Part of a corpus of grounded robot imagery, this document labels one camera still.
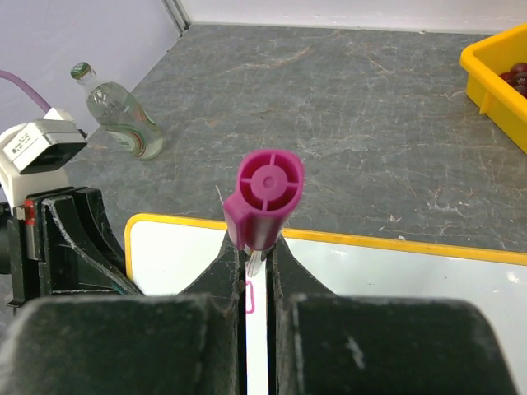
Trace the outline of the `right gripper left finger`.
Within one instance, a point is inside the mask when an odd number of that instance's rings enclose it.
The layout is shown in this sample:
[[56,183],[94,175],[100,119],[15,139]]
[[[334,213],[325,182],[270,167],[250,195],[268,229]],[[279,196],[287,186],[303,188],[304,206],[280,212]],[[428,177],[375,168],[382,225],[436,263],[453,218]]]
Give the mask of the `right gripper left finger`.
[[243,273],[226,236],[177,295],[44,295],[40,287],[1,346],[2,393],[245,393]]

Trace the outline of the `orange framed whiteboard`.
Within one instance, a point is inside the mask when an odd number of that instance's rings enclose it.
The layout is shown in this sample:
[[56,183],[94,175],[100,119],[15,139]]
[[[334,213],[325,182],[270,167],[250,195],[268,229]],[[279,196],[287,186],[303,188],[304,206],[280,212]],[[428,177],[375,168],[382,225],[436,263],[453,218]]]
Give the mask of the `orange framed whiteboard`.
[[[526,256],[312,230],[283,231],[292,255],[339,295],[446,297],[479,308],[526,391]],[[128,275],[146,295],[181,292],[217,257],[222,221],[137,214],[127,223]]]

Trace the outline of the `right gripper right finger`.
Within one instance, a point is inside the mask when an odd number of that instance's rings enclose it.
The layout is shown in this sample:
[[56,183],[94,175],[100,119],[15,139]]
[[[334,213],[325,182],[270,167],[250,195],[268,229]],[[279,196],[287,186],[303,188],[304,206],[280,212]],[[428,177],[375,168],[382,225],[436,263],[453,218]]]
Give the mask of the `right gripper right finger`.
[[462,300],[339,296],[285,239],[266,265],[271,394],[514,394],[490,323]]

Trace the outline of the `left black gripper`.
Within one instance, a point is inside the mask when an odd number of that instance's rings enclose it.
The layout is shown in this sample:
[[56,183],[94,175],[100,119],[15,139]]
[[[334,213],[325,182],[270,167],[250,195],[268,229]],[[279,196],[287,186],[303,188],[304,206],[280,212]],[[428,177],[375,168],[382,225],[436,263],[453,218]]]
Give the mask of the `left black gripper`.
[[26,224],[1,203],[1,278],[9,278],[7,306],[16,314],[44,295],[140,295],[127,277],[124,250],[114,236],[103,197],[95,188],[71,188],[40,201],[44,260],[27,254]]

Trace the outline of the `pink capped whiteboard marker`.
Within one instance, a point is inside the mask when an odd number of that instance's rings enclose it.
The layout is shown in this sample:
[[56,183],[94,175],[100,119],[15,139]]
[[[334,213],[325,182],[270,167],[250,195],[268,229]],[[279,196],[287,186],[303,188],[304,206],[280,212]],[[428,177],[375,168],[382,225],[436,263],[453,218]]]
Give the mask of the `pink capped whiteboard marker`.
[[223,203],[227,232],[248,256],[246,276],[255,277],[299,204],[305,170],[291,151],[258,150],[240,163],[235,190]]

